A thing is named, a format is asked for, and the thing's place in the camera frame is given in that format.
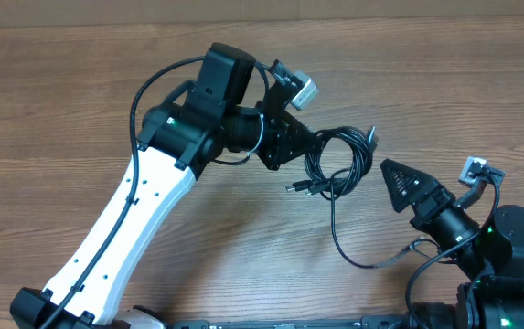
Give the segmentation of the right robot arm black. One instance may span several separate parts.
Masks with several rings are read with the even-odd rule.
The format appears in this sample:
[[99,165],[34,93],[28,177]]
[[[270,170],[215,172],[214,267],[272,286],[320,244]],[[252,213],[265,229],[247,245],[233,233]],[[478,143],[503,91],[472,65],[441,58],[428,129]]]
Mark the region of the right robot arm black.
[[459,175],[469,190],[455,197],[432,175],[384,160],[380,169],[396,212],[410,207],[410,223],[437,245],[438,255],[409,279],[418,277],[447,258],[468,278],[457,288],[454,305],[412,302],[405,292],[408,312],[386,315],[391,328],[524,328],[524,207],[502,205],[495,196],[488,218],[478,224],[468,214],[486,186],[500,190],[503,171],[488,160],[470,156]]

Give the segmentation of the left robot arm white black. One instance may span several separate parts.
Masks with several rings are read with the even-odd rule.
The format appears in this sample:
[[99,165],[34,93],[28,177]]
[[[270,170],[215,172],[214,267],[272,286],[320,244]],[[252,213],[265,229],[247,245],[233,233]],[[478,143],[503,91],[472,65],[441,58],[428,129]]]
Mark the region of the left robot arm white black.
[[316,136],[287,111],[306,108],[315,82],[283,63],[263,65],[240,49],[213,44],[200,70],[141,121],[130,120],[132,157],[121,183],[63,268],[10,305],[20,328],[162,328],[142,306],[120,307],[155,233],[224,151],[256,154],[270,170],[314,151]]

